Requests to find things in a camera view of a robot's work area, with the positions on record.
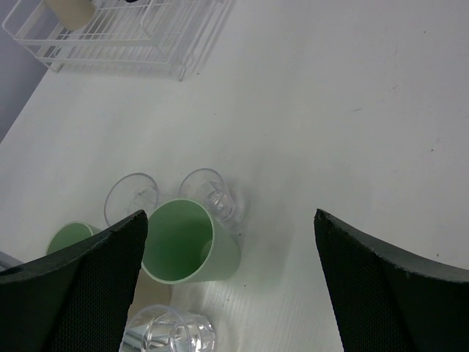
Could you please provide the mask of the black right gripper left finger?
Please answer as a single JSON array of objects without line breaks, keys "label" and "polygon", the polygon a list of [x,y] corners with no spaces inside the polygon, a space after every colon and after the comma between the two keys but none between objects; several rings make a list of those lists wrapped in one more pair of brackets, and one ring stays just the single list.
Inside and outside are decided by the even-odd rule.
[{"label": "black right gripper left finger", "polygon": [[141,269],[139,210],[102,232],[1,272],[2,351],[118,351]]}]

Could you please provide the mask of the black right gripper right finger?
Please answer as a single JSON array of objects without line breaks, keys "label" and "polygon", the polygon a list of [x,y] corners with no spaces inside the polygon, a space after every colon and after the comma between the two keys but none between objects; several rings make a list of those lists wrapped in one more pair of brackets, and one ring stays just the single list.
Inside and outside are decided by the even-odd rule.
[{"label": "black right gripper right finger", "polygon": [[321,209],[314,234],[345,351],[468,350],[468,270],[413,254]]}]

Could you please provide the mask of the short green plastic cup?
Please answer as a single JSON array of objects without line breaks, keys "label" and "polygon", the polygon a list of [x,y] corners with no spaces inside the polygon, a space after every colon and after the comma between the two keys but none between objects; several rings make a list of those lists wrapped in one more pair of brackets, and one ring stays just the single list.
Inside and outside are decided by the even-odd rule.
[{"label": "short green plastic cup", "polygon": [[98,234],[98,229],[83,222],[71,222],[61,227],[48,244],[46,254],[51,254]]}]

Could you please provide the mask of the clear faceted glass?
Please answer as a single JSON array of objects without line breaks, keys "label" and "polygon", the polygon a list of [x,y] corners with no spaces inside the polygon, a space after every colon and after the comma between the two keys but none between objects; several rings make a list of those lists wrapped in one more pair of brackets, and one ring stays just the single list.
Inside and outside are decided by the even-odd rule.
[{"label": "clear faceted glass", "polygon": [[213,352],[215,344],[215,331],[206,316],[156,304],[129,320],[119,349]]},{"label": "clear faceted glass", "polygon": [[118,180],[109,191],[103,209],[108,226],[143,210],[150,215],[157,207],[160,190],[155,180],[143,172],[135,172]]},{"label": "clear faceted glass", "polygon": [[181,182],[178,196],[206,207],[231,233],[239,234],[245,228],[249,200],[243,188],[233,180],[224,180],[214,169],[190,172]]}]

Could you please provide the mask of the tall green plastic cup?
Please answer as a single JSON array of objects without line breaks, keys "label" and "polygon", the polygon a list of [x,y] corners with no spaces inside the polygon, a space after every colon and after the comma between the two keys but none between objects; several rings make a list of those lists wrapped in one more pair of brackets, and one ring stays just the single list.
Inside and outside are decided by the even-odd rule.
[{"label": "tall green plastic cup", "polygon": [[198,202],[175,199],[148,218],[142,268],[157,282],[225,280],[237,271],[240,259],[232,236]]}]

